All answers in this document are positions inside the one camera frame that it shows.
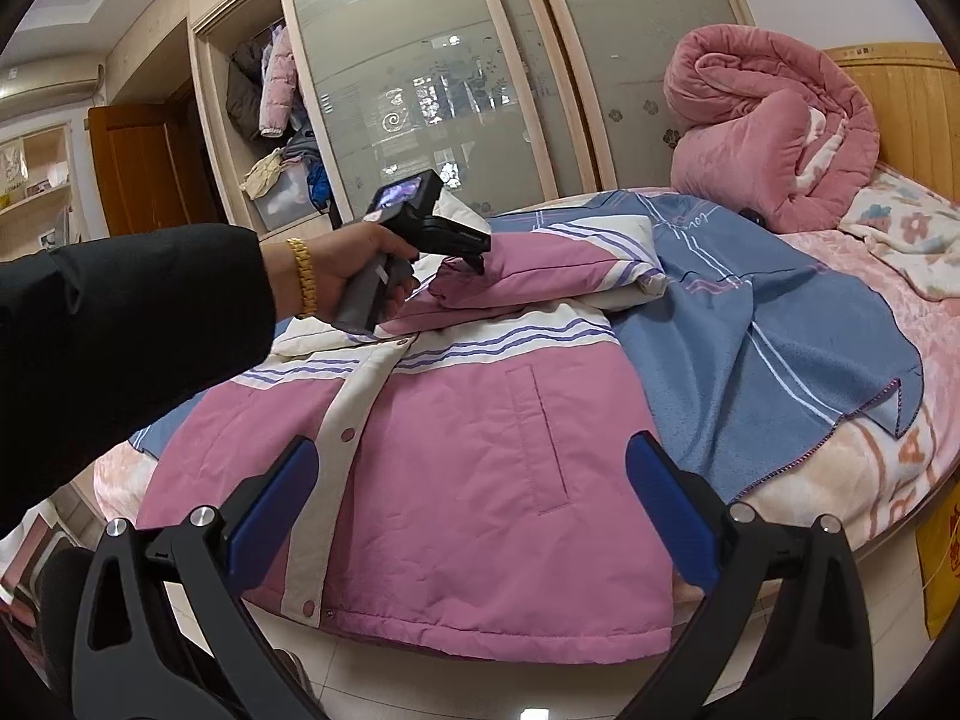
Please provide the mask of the left forearm black sleeve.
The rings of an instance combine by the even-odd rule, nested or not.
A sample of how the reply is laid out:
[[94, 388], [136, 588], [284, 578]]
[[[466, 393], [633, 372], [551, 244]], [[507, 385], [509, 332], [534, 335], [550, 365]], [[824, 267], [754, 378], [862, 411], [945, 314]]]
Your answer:
[[140, 427], [262, 362], [277, 320], [245, 227], [194, 224], [3, 263], [3, 530]]

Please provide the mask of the person's left hand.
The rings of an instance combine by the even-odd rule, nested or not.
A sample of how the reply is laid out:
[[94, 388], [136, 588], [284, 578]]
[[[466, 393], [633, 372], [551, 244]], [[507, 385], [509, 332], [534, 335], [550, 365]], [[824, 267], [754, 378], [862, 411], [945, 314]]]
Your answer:
[[316, 282], [316, 316], [335, 319], [347, 281], [377, 255], [415, 262], [420, 252], [381, 224], [359, 221], [308, 242]]

